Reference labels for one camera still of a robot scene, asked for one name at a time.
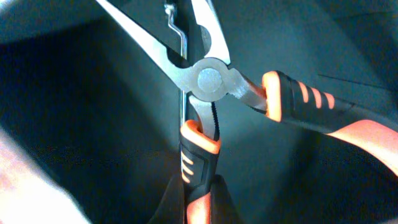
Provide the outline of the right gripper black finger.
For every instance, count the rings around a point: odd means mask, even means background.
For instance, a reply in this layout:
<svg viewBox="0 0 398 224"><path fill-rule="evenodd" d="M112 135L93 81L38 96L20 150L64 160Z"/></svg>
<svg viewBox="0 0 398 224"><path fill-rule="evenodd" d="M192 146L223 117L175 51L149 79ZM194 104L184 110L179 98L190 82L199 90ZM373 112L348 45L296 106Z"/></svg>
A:
<svg viewBox="0 0 398 224"><path fill-rule="evenodd" d="M185 198L183 180L179 174L173 175L162 199L148 224L184 224Z"/></svg>

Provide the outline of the orange black long-nose pliers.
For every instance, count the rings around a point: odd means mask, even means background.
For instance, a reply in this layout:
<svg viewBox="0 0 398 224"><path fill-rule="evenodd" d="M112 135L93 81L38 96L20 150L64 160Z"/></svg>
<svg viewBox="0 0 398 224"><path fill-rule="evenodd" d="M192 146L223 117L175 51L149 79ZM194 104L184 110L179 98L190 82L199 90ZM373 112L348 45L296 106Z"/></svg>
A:
<svg viewBox="0 0 398 224"><path fill-rule="evenodd" d="M173 50L106 0L99 5L125 30L169 77L197 112L180 128L181 176L187 194L183 220L213 223L211 181L221 148L215 103L232 95L267 118L296 124L360 147L397 171L397 125L352 102L294 80L281 72L267 72L262 85L253 84L231 68L229 49L211 1L193 1L196 23L208 47L205 56L188 65L184 54L171 61Z"/></svg>

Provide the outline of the silver ring wrench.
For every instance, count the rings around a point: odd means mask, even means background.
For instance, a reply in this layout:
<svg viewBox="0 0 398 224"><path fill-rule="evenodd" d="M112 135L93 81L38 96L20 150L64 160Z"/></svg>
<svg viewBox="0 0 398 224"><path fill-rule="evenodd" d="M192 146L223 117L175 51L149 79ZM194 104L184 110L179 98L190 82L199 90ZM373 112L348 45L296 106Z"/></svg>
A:
<svg viewBox="0 0 398 224"><path fill-rule="evenodd" d="M172 29L179 37L180 37L180 55L186 59L187 58L187 36L184 31L181 30L175 24L175 18L177 16L177 4L176 1L173 0L165 0L164 9L167 15L167 23L168 27ZM180 90L180 106L179 106L179 122L180 126L182 126L187 118L187 96L183 90Z"/></svg>

